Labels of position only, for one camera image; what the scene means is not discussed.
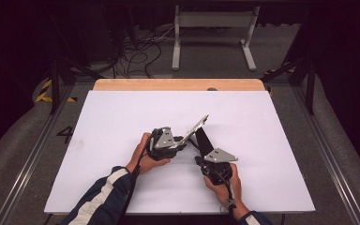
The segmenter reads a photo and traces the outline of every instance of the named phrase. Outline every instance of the gray carpet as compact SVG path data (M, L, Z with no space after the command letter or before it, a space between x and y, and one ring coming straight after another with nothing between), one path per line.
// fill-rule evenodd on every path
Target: gray carpet
M182 32L182 51L180 70L172 71L173 42L161 42L161 56L148 71L156 78L260 78L268 69L278 68L289 49L298 26L257 27L250 45L257 71L248 71L248 66L238 40L245 33L241 29L219 30L220 35L205 29L193 29ZM151 47L144 51L149 60L158 55L158 48ZM130 64L131 70L143 71L145 63ZM112 77L113 71L103 74ZM131 73L145 77L143 72ZM278 77L283 81L287 76ZM300 170L306 177L307 188L317 209L313 213L288 214L285 224L355 224L338 193L331 173L323 160L320 144L308 123L293 88L284 82L267 84L273 89L273 102L279 119L284 127ZM68 126L76 127L84 99L93 82L77 82L70 96L77 102L67 102L57 117L52 131L43 146L29 181L14 208L7 224L56 224L63 216L49 216L43 213L51 186L57 175L68 144L66 137L57 133ZM314 96L313 116L320 125L322 133L330 145L333 155L342 170L354 198L360 206L360 159L352 144L341 128L330 104L327 102L320 81L317 81ZM0 142L0 208L5 202L11 187L21 171L28 155L34 148L39 134L48 121L50 102L37 102L35 107L24 115ZM280 224L281 215L268 215L274 224ZM222 217L129 217L128 224L219 224Z

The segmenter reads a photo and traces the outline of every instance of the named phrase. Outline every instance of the printed number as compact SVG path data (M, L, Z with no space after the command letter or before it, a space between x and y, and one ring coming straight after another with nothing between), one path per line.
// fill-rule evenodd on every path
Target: printed number
M65 129L61 130L60 132L57 133L57 136L64 136L66 137L66 141L64 143L68 143L69 138L72 136L72 127L68 126Z

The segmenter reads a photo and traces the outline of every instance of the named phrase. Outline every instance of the person's right hand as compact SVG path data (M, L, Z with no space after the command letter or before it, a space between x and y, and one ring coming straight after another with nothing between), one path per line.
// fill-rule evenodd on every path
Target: person's right hand
M233 198L235 200L236 208L233 209L233 217L235 220L241 218L244 214L248 213L248 208L242 202L242 187L241 187L241 180L238 176L238 169L235 164L230 163L232 169L232 177L230 178L230 184L232 185L233 189ZM227 190L225 185L218 185L215 186L212 184L210 179L207 176L203 177L203 180L206 186L215 192L218 201L224 205L228 206L229 202L229 191Z

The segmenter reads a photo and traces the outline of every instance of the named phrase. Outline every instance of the striped sleeve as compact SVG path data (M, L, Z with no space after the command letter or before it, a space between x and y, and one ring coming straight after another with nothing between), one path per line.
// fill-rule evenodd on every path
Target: striped sleeve
M89 188L60 225L116 224L130 190L131 174L124 167L112 168Z
M270 219L268 219L262 213L256 211L250 211L238 220L240 225L272 225Z

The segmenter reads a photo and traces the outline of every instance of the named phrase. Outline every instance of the cable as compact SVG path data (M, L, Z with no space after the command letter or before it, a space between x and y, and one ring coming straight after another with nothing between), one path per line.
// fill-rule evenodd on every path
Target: cable
M47 225L49 223L49 221L51 220L52 214L49 214L49 216L46 218L45 222L43 223L43 225Z
M136 56L136 55L138 55L138 54L141 54L141 55L144 55L144 59L143 60L141 60L141 61L133 61L133 58ZM136 70L131 70L130 71L130 64L132 64L132 63L134 63L134 64L141 64L141 63L144 63L144 62L146 62L148 60L148 55L146 54L146 53L144 53L144 52L136 52L136 53L134 53L131 57L130 57L130 59L129 60L125 60L125 61L127 61L127 74L129 74L129 73L134 73L134 72L141 72L141 73L145 73L145 71L142 71L142 70L138 70L138 69L136 69Z
M236 224L236 221L233 219L233 209L236 208L236 205L234 204L234 200L233 200L233 188L231 186L230 181L224 179L220 173L218 173L217 171L213 170L213 172L218 175L218 177L220 177L220 179L223 181L224 185L227 188L227 191L229 192L229 205L228 205L228 210L229 210L229 216L230 216L230 220L232 221L233 224Z
M118 64L115 64L116 69L117 69L117 70L121 73L121 75L124 76L125 78L130 78L130 77L126 74L126 72L125 72L125 67L124 67L124 65L122 64L122 61L121 61L121 60L119 60L119 64L122 66L122 68L124 69L124 71L122 72L122 71L118 68Z
M129 191L129 194L127 195L127 201L125 202L124 208L122 209L121 216L118 219L118 224L123 223L122 219L124 218L124 215L125 215L126 211L128 210L128 206L129 206L131 197L133 196L134 188L136 187L137 177L139 176L139 173L140 173L140 162L142 161L143 157L148 155L148 154L144 154L144 152L147 149L147 144L149 144L151 142L151 138L155 135L155 132L156 132L156 130L154 129L153 132L151 133L150 137L148 137L147 141L145 142L144 147L142 148L142 151L139 155L139 159L137 160L136 167L132 173L130 191Z
M168 33L170 34L170 32L172 32L174 29L174 26L171 27L171 29L167 30L163 35L161 35L160 37L150 37L150 38L146 38L146 39L143 39L143 40L148 40L148 41L154 41L154 42L157 42L157 40L160 40L160 39L169 39L169 40L173 40L173 39L170 39L170 38L166 38L165 35L167 35Z
M157 55L157 57L156 57L155 59L153 59L153 61L151 61L151 62L149 62L148 64L146 64L145 67L144 67L144 71L145 71L145 73L147 74L147 76L148 76L149 78L154 78L154 77L153 77L151 74L148 73L148 70L147 70L148 66L150 66L152 63L154 63L155 61L157 61L157 60L159 59L160 55L162 54L162 50L160 49L160 46L159 46L158 44L156 44L155 42L153 42L153 43L158 47L158 49L159 49L159 54Z

